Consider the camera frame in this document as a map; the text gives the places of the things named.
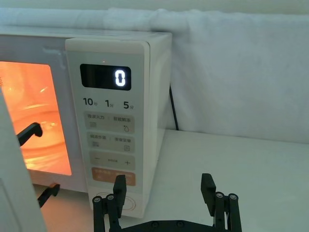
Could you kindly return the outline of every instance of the power cord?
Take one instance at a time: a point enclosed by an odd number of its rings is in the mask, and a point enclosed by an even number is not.
[[[174,121],[175,121],[175,127],[176,127],[176,130],[179,131],[177,115],[176,115],[174,99],[173,99],[173,93],[172,93],[172,88],[170,86],[169,86],[169,98],[170,98],[170,103],[172,104],[172,110],[173,110],[173,116],[174,116]]]

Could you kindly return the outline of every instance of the button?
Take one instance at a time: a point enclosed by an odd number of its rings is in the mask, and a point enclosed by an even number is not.
[[[135,170],[135,157],[111,152],[90,151],[90,161],[93,165],[110,168]]]
[[[125,175],[126,184],[129,186],[136,186],[136,178],[134,173],[104,169],[104,168],[91,168],[92,178],[96,181],[114,183],[116,176]]]
[[[130,136],[88,132],[87,139],[90,148],[99,148],[127,153],[133,153],[135,150],[134,137]]]
[[[86,111],[84,118],[88,129],[134,133],[134,117],[130,115]]]

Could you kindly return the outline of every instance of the microwave oven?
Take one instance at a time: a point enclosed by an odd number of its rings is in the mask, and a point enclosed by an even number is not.
[[[87,192],[92,207],[124,174],[123,215],[142,217],[167,123],[171,34],[3,26],[0,47],[1,123],[43,130],[21,147],[32,183]]]

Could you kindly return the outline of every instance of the black robotic claw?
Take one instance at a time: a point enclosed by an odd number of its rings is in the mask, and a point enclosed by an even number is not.
[[[241,232],[238,206],[238,196],[234,193],[225,196],[216,192],[216,185],[210,174],[203,174],[201,192],[213,217],[213,226],[197,224],[183,220],[150,221],[139,225],[121,228],[118,219],[121,217],[122,207],[126,198],[126,178],[117,176],[113,194],[106,198],[94,197],[94,232],[105,232],[104,215],[109,215],[110,232]]]

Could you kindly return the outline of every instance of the microwave window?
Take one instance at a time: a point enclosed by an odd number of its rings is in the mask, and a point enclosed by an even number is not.
[[[115,90],[131,89],[131,69],[124,66],[81,64],[84,87]]]
[[[43,130],[21,146],[27,168],[71,175],[50,67],[1,61],[0,88],[16,134],[34,122]]]

